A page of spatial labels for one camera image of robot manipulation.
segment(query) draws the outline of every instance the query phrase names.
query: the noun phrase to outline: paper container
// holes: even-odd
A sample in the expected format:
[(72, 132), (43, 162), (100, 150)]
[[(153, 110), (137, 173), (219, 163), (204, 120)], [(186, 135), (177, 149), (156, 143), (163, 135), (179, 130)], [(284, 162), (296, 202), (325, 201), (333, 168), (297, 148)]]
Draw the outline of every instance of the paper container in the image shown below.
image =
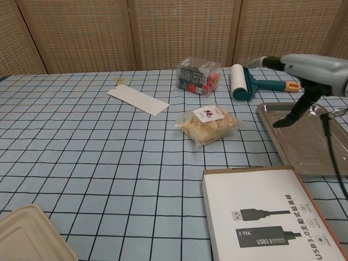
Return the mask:
[(33, 204), (0, 220), (0, 260), (78, 261), (47, 216)]

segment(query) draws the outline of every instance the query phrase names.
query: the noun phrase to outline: cable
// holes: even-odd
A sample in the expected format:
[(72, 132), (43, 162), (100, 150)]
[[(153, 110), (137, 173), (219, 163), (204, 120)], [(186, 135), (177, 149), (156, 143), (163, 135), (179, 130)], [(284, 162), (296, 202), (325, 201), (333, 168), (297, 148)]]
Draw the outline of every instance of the cable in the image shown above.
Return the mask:
[(243, 221), (254, 221), (263, 219), (270, 215), (282, 215), (282, 214), (290, 214), (290, 211), (283, 210), (283, 211), (265, 211), (265, 210), (259, 210), (254, 208), (249, 209), (241, 209), (240, 211), (233, 211), (232, 217), (233, 220), (243, 220)]
[(294, 233), (292, 231), (284, 231), (284, 235), (287, 240), (296, 239), (302, 236), (301, 233)]
[(348, 192), (346, 190), (346, 188), (344, 187), (344, 183), (343, 180), (341, 178), (341, 175), (339, 173), (339, 169), (338, 169), (338, 165), (335, 159), (335, 155), (333, 153), (333, 147), (332, 147), (332, 141), (331, 141), (331, 131), (330, 131), (330, 117), (329, 117), (329, 113), (324, 113), (322, 115), (320, 115), (321, 121), (322, 121), (322, 127), (324, 129), (324, 134), (326, 136), (327, 139), (327, 146), (328, 146), (328, 151), (330, 153), (330, 158), (331, 158), (331, 162), (333, 165), (333, 169), (335, 170), (335, 174), (338, 180), (338, 183), (341, 187), (341, 190), (346, 198), (346, 200), (348, 201)]

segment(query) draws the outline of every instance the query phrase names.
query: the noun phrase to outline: orange handle tip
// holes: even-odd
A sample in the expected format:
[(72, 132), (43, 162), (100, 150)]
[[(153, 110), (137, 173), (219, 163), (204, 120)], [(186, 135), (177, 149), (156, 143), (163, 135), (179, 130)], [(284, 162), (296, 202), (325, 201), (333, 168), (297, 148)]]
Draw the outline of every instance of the orange handle tip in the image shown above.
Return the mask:
[(296, 82), (287, 82), (287, 86), (285, 87), (284, 91), (289, 91), (289, 92), (297, 92), (301, 88), (300, 84)]

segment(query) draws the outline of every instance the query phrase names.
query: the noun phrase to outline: plastic bag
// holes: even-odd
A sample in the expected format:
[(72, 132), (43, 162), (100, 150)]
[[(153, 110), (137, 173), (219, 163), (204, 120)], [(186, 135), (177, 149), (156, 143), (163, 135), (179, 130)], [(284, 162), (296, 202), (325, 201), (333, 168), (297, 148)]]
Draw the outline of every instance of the plastic bag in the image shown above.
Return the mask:
[(239, 120), (217, 105), (184, 112), (175, 123), (197, 146), (209, 144), (239, 129)]
[(177, 67), (177, 86), (195, 94), (209, 96), (220, 81), (220, 63), (188, 57)]

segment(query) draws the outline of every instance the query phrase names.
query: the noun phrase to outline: blue checkered tablecloth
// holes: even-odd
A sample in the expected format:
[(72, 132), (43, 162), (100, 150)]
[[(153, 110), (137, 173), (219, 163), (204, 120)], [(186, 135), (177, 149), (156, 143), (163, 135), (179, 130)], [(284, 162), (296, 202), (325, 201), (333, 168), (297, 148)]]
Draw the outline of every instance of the blue checkered tablecloth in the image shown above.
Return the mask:
[[(202, 97), (176, 88), (172, 70), (14, 75), (0, 82), (0, 217), (37, 204), (80, 260), (212, 259), (202, 171), (282, 165), (256, 107), (301, 93), (260, 90), (230, 98), (229, 69)], [(256, 79), (294, 80), (252, 70)], [(106, 94), (114, 78), (171, 105), (153, 117)], [(179, 129), (179, 113), (218, 104), (244, 121), (204, 147)], [(332, 110), (347, 99), (325, 97)], [(348, 117), (337, 119), (348, 129)], [(348, 179), (344, 177), (348, 188)], [(348, 202), (334, 177), (303, 177), (348, 250)]]

